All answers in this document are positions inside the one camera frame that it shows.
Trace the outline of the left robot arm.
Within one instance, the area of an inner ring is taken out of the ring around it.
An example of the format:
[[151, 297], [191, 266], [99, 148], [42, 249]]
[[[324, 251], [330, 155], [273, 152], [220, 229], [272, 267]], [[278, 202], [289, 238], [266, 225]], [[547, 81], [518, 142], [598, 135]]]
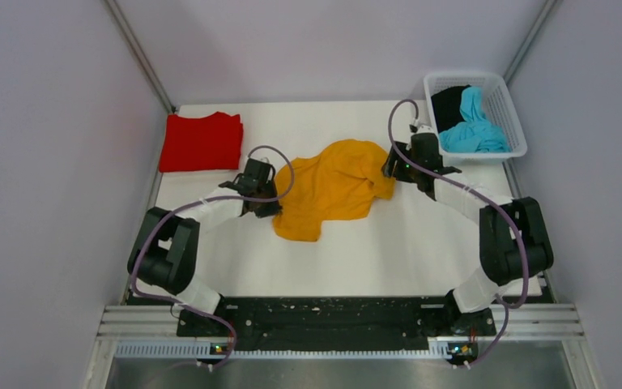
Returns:
[[258, 218], [279, 214], [274, 175], [273, 165], [250, 158], [243, 172], [206, 197], [176, 211], [149, 209], [127, 263], [133, 294], [196, 310], [196, 323], [204, 332], [222, 332], [228, 315], [218, 307], [221, 294], [197, 274], [199, 239], [250, 212]]

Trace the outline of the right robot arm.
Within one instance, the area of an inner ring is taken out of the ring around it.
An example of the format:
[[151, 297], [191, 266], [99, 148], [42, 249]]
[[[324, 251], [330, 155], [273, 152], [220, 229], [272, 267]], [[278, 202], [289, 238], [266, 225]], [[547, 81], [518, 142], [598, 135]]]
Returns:
[[475, 312], [501, 297], [516, 280], [521, 297], [530, 278], [554, 263], [552, 245], [539, 202], [514, 199], [473, 183], [462, 170], [446, 166], [433, 133], [416, 133], [409, 143], [393, 142], [382, 173], [413, 183], [431, 200], [450, 207], [479, 231], [479, 265], [472, 275], [447, 294], [442, 312], [445, 328], [463, 334], [475, 324]]

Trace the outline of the yellow t-shirt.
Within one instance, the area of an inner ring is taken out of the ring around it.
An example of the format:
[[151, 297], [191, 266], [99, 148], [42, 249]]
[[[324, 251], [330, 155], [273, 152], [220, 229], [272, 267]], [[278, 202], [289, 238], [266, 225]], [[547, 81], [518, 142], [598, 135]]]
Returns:
[[278, 237], [316, 242], [325, 221], [367, 217], [375, 200], [390, 200], [395, 180], [382, 172], [388, 152], [370, 141], [345, 139], [311, 158], [296, 158], [275, 175], [282, 211], [272, 220]]

